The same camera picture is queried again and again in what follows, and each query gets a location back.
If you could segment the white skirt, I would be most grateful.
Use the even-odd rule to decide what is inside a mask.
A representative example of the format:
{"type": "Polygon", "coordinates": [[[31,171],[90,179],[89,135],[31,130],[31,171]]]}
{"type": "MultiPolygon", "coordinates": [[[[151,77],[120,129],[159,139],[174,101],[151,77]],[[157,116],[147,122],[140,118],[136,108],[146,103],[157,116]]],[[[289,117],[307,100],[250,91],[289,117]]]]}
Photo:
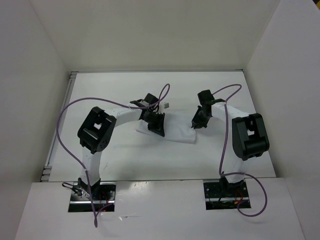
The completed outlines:
{"type": "Polygon", "coordinates": [[[192,128],[192,117],[185,112],[167,110],[164,117],[164,136],[160,136],[148,130],[147,123],[139,120],[136,131],[140,134],[152,136],[160,140],[166,140],[183,144],[196,143],[196,131],[192,128]]]}

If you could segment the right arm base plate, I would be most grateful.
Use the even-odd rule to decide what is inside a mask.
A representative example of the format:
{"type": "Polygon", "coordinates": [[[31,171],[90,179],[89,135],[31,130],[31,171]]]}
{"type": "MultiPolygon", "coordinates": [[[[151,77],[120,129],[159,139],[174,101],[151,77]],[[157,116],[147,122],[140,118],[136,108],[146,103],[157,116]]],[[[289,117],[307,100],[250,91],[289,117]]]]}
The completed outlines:
{"type": "Polygon", "coordinates": [[[247,184],[244,180],[240,183],[229,184],[221,179],[203,182],[206,210],[231,210],[250,209],[251,203],[247,184]]]}

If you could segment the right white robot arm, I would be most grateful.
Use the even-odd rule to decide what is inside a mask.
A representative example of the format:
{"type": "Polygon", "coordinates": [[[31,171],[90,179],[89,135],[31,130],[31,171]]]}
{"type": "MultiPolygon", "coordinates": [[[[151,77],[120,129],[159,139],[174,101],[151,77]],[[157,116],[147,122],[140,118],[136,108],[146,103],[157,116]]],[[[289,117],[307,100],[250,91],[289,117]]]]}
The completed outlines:
{"type": "Polygon", "coordinates": [[[221,98],[215,99],[209,89],[197,94],[198,109],[191,121],[193,129],[206,128],[211,118],[226,123],[222,155],[219,164],[220,184],[219,191],[229,197],[243,184],[244,176],[248,171],[251,158],[258,158],[269,150],[270,143],[264,120],[261,114],[243,112],[221,98]],[[223,170],[223,161],[227,150],[228,140],[237,159],[223,170]]]}

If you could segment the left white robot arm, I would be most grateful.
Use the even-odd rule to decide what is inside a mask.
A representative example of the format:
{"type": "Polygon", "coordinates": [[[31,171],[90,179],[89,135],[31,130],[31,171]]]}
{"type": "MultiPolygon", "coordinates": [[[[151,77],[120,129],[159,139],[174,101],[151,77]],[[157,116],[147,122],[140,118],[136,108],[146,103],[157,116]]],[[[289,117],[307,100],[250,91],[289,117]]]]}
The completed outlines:
{"type": "Polygon", "coordinates": [[[150,93],[144,99],[133,100],[128,106],[112,108],[109,112],[98,106],[90,110],[77,132],[86,167],[78,178],[78,187],[88,200],[100,194],[102,151],[109,145],[114,129],[139,120],[147,123],[149,132],[165,136],[165,114],[159,110],[159,99],[150,93]]]}

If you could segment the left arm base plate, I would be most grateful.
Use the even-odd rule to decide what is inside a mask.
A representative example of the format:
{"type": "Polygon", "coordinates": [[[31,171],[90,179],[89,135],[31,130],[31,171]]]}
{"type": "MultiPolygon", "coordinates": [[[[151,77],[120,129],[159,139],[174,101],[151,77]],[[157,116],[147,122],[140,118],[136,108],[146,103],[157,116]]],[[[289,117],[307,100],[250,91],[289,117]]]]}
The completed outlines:
{"type": "MultiPolygon", "coordinates": [[[[71,189],[68,212],[88,213],[92,212],[89,194],[81,190],[77,182],[62,184],[65,188],[71,189]]],[[[116,198],[116,183],[101,182],[99,188],[93,193],[93,205],[96,212],[114,212],[116,198]]]]}

